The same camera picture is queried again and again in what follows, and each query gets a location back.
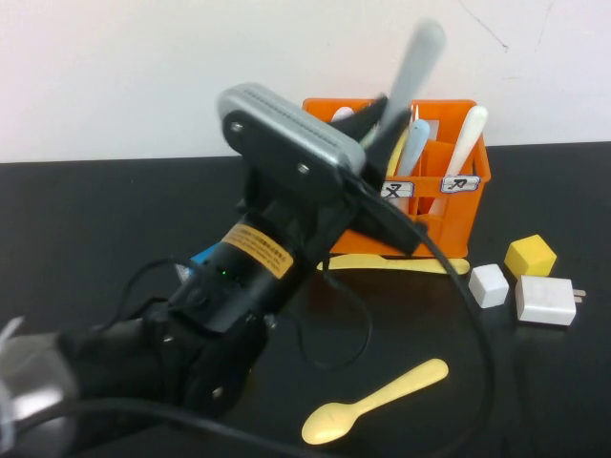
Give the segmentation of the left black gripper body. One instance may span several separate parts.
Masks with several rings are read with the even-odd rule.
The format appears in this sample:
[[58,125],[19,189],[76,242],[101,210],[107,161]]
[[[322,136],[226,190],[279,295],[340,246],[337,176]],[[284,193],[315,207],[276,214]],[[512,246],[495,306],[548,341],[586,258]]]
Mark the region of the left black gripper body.
[[180,289],[181,324],[232,329],[277,314],[347,230],[411,255],[428,240],[427,227],[383,199],[382,183],[341,171],[316,203],[311,191],[250,173],[242,217]]

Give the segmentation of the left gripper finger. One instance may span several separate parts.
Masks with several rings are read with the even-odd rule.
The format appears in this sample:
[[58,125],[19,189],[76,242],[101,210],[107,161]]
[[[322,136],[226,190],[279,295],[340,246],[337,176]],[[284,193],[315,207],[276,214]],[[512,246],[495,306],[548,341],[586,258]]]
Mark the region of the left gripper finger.
[[380,120],[387,104],[388,98],[385,95],[380,95],[362,110],[348,117],[330,121],[328,125],[350,138],[364,138]]
[[388,126],[380,126],[366,149],[366,179],[385,179],[392,152],[411,121],[411,110],[403,110]]

